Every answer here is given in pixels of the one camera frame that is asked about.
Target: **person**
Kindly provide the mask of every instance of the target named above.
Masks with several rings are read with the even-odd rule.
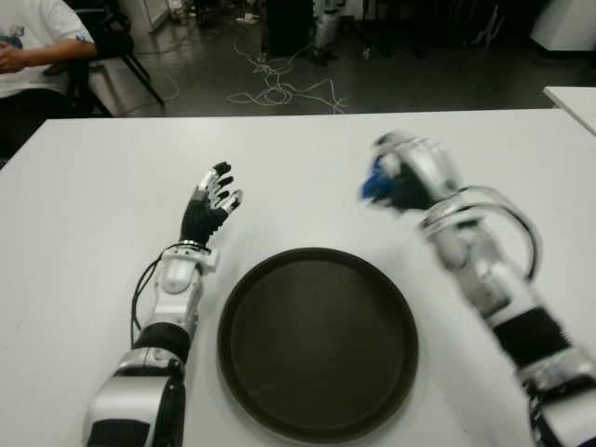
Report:
[[[51,65],[95,57],[95,43],[62,0],[2,0],[0,167],[50,118],[68,116],[68,74]]]
[[[325,66],[328,61],[337,59],[331,46],[337,36],[345,3],[346,0],[325,0],[323,2],[323,14],[317,20],[312,56],[313,61],[319,65]]]

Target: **black tray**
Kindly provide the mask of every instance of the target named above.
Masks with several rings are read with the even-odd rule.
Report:
[[[300,249],[236,285],[220,321],[220,368],[264,426],[309,442],[352,440],[407,399],[418,362],[397,287],[356,256]]]

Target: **robot forearm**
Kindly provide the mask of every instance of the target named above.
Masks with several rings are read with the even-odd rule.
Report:
[[[501,203],[467,203],[453,164],[436,144],[404,134],[377,142],[378,158],[363,195],[405,211],[426,210],[421,230],[457,279],[466,299],[517,367],[530,398],[530,423],[539,446],[592,445],[596,441],[596,363],[573,345],[541,304],[527,274],[503,255],[483,224],[487,212],[513,217],[530,236],[532,226],[496,191],[477,192]]]
[[[205,176],[184,213],[181,241],[155,261],[156,304],[131,350],[89,405],[88,447],[182,446],[184,366],[198,323],[201,276],[217,262],[205,244],[242,198],[240,191],[220,191],[232,182],[232,177],[221,178],[229,170],[220,164]],[[138,321],[136,299],[143,287],[135,291],[131,324]]]

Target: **table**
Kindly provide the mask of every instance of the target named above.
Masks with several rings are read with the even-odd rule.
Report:
[[[0,444],[79,445],[88,402],[128,349],[139,274],[178,236],[203,172],[227,160],[245,202],[211,242],[221,265],[199,305],[186,446],[295,445],[231,401],[216,332],[250,268],[305,246],[376,265],[418,325],[410,402],[353,445],[531,445],[513,369],[418,235],[421,215],[358,201],[370,143],[396,128],[443,142],[470,183],[501,189],[532,216],[546,246],[536,286],[596,353],[596,140],[561,110],[49,121],[0,171]],[[503,235],[523,262],[522,238]]]
[[[544,92],[584,128],[596,135],[596,88],[546,87]]]

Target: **blue gripped object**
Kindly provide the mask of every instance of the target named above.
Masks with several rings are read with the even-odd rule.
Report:
[[[396,189],[396,182],[386,176],[381,166],[381,158],[374,160],[371,177],[362,186],[362,198],[385,198]]]

